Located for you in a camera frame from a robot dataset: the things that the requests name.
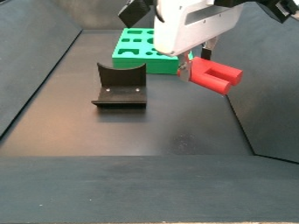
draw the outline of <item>black bracket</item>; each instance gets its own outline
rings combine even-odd
[[[115,69],[97,64],[101,88],[92,103],[99,107],[145,107],[145,64]]]

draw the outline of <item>red object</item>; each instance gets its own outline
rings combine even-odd
[[[191,61],[191,82],[226,95],[230,87],[236,86],[243,71],[211,60],[195,57]]]

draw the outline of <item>green block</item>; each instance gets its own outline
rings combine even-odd
[[[112,54],[113,68],[139,67],[145,63],[149,74],[176,74],[178,57],[155,50],[153,29],[124,29]]]

